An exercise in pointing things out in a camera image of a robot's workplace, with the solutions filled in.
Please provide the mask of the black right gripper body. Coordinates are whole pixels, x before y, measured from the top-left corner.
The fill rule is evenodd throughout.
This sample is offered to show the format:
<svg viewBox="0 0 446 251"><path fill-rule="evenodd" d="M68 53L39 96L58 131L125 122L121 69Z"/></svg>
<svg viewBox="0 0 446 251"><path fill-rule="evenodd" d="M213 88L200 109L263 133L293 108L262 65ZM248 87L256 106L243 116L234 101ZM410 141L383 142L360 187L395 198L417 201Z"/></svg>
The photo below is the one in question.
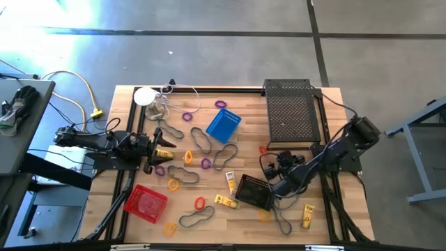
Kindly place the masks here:
<svg viewBox="0 0 446 251"><path fill-rule="evenodd" d="M283 151L277 157L278 171L281 176L280 181L273 185L272 191L279 196L286 196L290 192L296 192L300 189L300 181L293 178L290 171L293 167L293 154L290 151Z"/></svg>

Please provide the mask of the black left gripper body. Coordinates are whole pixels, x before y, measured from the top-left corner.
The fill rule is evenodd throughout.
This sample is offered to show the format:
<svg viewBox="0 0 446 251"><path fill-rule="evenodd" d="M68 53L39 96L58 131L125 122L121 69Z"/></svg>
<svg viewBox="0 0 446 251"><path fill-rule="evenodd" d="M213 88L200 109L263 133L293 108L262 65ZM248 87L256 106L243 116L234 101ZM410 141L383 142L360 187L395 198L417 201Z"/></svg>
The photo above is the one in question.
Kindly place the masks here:
<svg viewBox="0 0 446 251"><path fill-rule="evenodd" d="M156 142L146 134L127 134L120 141L120 159L139 164L143 157L152 156L155 149Z"/></svg>

